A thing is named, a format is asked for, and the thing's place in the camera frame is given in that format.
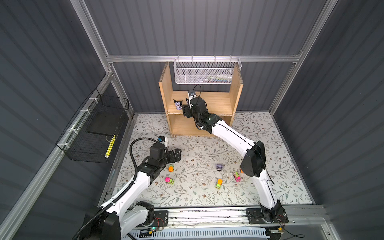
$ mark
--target black wire basket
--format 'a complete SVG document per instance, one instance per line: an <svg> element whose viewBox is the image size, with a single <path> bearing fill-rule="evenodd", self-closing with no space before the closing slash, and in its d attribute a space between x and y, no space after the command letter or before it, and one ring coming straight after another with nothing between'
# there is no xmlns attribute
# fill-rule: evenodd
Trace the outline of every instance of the black wire basket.
<svg viewBox="0 0 384 240"><path fill-rule="evenodd" d="M71 160L108 163L116 156L128 124L128 99L99 94L87 110L81 111L80 120L70 127L71 120L56 145ZM67 140L59 142L65 134Z"/></svg>

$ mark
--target wooden shelf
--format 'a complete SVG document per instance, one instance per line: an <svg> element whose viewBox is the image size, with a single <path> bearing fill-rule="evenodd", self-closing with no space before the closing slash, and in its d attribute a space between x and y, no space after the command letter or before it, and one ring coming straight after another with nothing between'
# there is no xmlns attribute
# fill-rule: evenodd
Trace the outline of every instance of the wooden shelf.
<svg viewBox="0 0 384 240"><path fill-rule="evenodd" d="M231 106L229 93L201 92L200 97L204 99L204 101L207 103L207 108L210 113L215 113L221 116L233 115L233 109ZM183 100L183 103L185 103L185 98L188 98L187 91L173 91L166 113L182 115L183 111L176 109L173 99L175 99L176 101Z"/></svg>
<svg viewBox="0 0 384 240"><path fill-rule="evenodd" d="M167 115L169 131L173 136L213 136L205 130L197 129L193 118L184 117L183 111L176 109L174 99L176 101L183 100L185 103L188 92L173 91L168 62L166 62L161 73L159 87ZM232 126L242 89L243 79L241 78L239 66L236 64L228 93L201 92L200 97L207 103L207 109L210 113L217 114L229 126Z"/></svg>

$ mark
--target floral patterned mat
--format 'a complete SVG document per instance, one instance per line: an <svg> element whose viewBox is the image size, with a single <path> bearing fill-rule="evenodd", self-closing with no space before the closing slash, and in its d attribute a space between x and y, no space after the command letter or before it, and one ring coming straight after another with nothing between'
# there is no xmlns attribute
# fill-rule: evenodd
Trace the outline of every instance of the floral patterned mat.
<svg viewBox="0 0 384 240"><path fill-rule="evenodd" d="M272 188L282 204L311 204L306 189L291 157L268 112L236 113L232 126L247 138L265 145L266 165L275 185ZM139 137L168 138L170 150L180 148L182 160L174 164L174 172L165 168L157 179L137 199L155 207L165 206L224 206L257 205L258 193L250 177L240 173L240 154L218 137L170 137L165 114L139 114L130 143ZM151 141L139 141L133 147L137 165L149 155ZM221 172L216 164L223 164ZM236 182L233 174L239 172L242 180ZM114 194L133 176L129 149L119 173ZM165 178L175 180L174 185ZM221 189L216 189L217 179Z"/></svg>

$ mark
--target gray wall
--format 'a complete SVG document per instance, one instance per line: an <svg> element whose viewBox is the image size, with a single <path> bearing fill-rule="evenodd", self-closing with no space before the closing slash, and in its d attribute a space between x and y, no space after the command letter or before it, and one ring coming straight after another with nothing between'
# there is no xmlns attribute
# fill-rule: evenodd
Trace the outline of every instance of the gray wall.
<svg viewBox="0 0 384 240"><path fill-rule="evenodd" d="M384 229L384 1L339 1L275 114L342 238Z"/></svg>
<svg viewBox="0 0 384 240"><path fill-rule="evenodd" d="M299 53L325 0L86 0L110 55ZM136 112L161 112L164 63L115 63ZM238 110L268 110L291 63L243 63ZM175 90L192 89L174 84ZM204 91L228 91L206 85Z"/></svg>
<svg viewBox="0 0 384 240"><path fill-rule="evenodd" d="M164 112L159 79L165 63L114 63L135 112ZM237 110L268 110L292 63L243 63L244 88ZM173 89L192 90L176 84ZM228 92L229 84L202 84L203 91Z"/></svg>
<svg viewBox="0 0 384 240"><path fill-rule="evenodd" d="M69 1L0 1L0 40L2 222L105 72ZM105 167L64 159L27 223L33 218L36 227L62 234L62 223L74 220L58 217L56 209L97 201ZM25 224L20 229L34 231ZM18 233L15 239L32 238Z"/></svg>

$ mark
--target white mesh basket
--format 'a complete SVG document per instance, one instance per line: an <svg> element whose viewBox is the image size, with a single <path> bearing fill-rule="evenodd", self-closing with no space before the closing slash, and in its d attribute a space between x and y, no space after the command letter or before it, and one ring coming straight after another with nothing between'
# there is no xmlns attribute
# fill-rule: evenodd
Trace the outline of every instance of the white mesh basket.
<svg viewBox="0 0 384 240"><path fill-rule="evenodd" d="M177 84L231 84L233 70L237 61L227 62L185 62L173 63Z"/></svg>

